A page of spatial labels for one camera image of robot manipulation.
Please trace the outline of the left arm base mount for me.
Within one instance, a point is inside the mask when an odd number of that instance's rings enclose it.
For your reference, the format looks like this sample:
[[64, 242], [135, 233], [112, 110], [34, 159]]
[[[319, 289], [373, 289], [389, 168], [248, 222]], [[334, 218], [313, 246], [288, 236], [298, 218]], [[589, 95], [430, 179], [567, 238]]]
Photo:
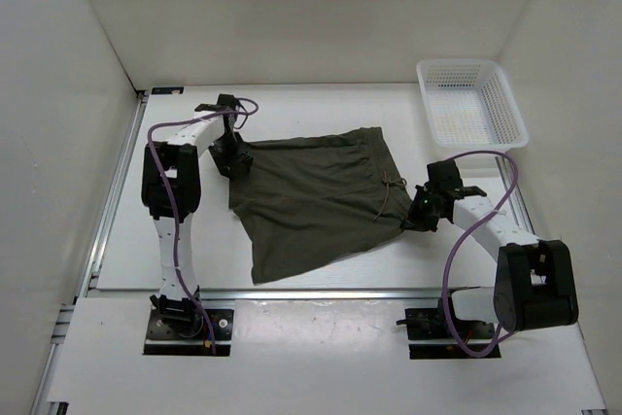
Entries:
[[206, 309], [214, 331], [216, 344], [208, 326], [199, 316], [199, 322], [190, 330], [181, 330], [163, 321], [159, 313], [152, 309], [147, 324], [143, 354], [145, 356], [168, 357], [229, 357], [234, 328], [232, 308]]

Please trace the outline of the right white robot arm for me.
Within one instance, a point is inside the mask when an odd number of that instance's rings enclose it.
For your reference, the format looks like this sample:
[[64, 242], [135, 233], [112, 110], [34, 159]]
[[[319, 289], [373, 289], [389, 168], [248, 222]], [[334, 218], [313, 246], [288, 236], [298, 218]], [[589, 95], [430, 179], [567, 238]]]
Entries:
[[491, 287], [452, 290], [443, 270], [436, 324], [457, 337], [471, 323], [498, 325], [508, 333], [575, 324], [579, 309], [568, 246], [526, 231], [496, 207], [477, 186], [465, 186], [458, 165], [448, 159], [428, 165], [403, 227], [436, 231], [442, 220], [475, 240], [496, 264]]

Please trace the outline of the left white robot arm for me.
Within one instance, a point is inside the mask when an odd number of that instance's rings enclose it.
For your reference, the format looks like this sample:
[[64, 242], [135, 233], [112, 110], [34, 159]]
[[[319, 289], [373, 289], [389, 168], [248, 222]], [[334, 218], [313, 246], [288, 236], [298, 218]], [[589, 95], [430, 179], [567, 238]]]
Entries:
[[184, 338], [201, 333], [216, 340], [192, 264], [191, 223], [202, 194], [199, 161], [209, 154], [230, 181], [248, 176], [253, 158], [237, 121], [258, 110], [252, 99], [221, 94], [214, 104], [198, 105], [190, 119], [157, 123], [147, 132], [141, 200], [154, 221], [161, 267], [161, 287], [151, 302], [162, 322]]

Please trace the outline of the olive green shorts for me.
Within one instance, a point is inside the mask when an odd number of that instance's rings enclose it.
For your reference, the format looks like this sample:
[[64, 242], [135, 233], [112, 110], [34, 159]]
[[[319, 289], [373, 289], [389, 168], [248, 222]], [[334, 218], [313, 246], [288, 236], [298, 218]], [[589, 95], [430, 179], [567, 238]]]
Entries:
[[228, 207], [252, 243], [251, 277], [266, 284], [390, 242], [411, 198], [379, 127], [253, 142]]

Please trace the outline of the aluminium front rail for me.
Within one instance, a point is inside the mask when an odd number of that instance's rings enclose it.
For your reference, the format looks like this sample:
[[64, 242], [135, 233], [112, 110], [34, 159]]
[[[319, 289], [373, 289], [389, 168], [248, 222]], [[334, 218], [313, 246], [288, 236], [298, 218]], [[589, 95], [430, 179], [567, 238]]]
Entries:
[[434, 299], [440, 288], [391, 289], [204, 289], [203, 301], [226, 300], [339, 300], [339, 299]]

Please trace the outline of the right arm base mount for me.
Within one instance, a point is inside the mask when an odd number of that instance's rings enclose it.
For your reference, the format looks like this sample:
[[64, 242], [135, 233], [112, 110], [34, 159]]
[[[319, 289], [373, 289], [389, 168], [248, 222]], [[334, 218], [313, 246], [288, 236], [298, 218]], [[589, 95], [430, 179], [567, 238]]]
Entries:
[[[492, 324], [457, 320], [455, 325], [459, 336], [473, 352], [483, 352], [494, 337]], [[406, 308], [396, 326], [406, 330], [410, 360], [471, 359], [453, 338], [440, 307]]]

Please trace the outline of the aluminium right rail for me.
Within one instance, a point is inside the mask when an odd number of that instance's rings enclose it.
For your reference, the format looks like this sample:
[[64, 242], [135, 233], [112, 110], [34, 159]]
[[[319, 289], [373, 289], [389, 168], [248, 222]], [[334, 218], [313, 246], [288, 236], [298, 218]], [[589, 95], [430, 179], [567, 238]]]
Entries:
[[509, 190], [513, 187], [510, 196], [506, 200], [506, 205], [509, 207], [514, 221], [524, 230], [531, 234], [535, 234], [532, 220], [518, 185], [517, 171], [513, 168], [511, 162], [506, 157], [497, 156], [496, 163], [504, 188]]

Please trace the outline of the white plastic basket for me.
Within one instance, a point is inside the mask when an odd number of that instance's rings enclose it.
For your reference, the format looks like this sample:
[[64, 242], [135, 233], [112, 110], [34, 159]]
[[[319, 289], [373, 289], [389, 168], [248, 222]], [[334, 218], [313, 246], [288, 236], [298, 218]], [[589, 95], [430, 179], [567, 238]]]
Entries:
[[440, 148], [506, 152], [528, 144], [529, 133], [497, 62], [427, 59], [416, 71], [432, 139]]

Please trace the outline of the aluminium rail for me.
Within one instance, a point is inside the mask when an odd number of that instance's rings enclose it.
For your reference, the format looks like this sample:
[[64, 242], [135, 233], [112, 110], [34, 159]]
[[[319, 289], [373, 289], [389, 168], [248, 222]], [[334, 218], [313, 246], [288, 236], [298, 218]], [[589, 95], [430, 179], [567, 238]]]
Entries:
[[510, 196], [506, 200], [506, 205], [509, 207], [514, 221], [524, 230], [531, 234], [535, 234], [532, 220], [518, 185], [517, 171], [513, 168], [511, 162], [506, 157], [497, 156], [496, 163], [504, 188], [509, 190], [513, 187]]
[[203, 301], [226, 300], [339, 300], [339, 299], [434, 299], [440, 288], [391, 289], [204, 289]]
[[114, 217], [121, 198], [122, 187], [132, 158], [138, 132], [142, 124], [149, 95], [150, 92], [148, 90], [140, 90], [137, 93], [137, 104], [124, 136], [114, 176], [107, 193], [97, 230], [95, 231], [88, 256], [86, 257], [82, 279], [77, 292], [74, 294], [73, 301], [70, 304], [63, 304], [60, 307], [52, 332], [52, 345], [59, 345], [64, 340], [70, 326], [75, 304], [79, 298], [88, 296], [91, 290], [91, 283], [98, 279]]

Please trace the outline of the aluminium left rail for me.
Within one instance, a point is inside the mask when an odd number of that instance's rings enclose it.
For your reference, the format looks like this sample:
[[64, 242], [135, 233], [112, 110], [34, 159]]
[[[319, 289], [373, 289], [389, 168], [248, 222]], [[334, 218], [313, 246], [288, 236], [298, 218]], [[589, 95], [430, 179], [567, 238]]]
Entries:
[[86, 257], [82, 279], [77, 292], [74, 294], [73, 301], [70, 304], [63, 304], [60, 307], [52, 332], [52, 345], [59, 345], [64, 340], [70, 326], [75, 304], [79, 298], [88, 296], [91, 290], [91, 283], [98, 279], [114, 217], [121, 198], [122, 187], [132, 158], [138, 132], [142, 124], [149, 95], [150, 92], [148, 90], [140, 90], [137, 93], [137, 104], [124, 136], [114, 176], [107, 193], [97, 230], [95, 231], [88, 256]]

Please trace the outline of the blue corner label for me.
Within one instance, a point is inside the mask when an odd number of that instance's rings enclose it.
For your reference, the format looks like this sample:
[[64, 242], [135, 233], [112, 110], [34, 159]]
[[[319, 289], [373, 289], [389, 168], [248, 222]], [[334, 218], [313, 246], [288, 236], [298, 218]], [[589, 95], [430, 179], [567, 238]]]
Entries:
[[180, 95], [184, 93], [183, 86], [156, 86], [151, 90], [151, 95]]

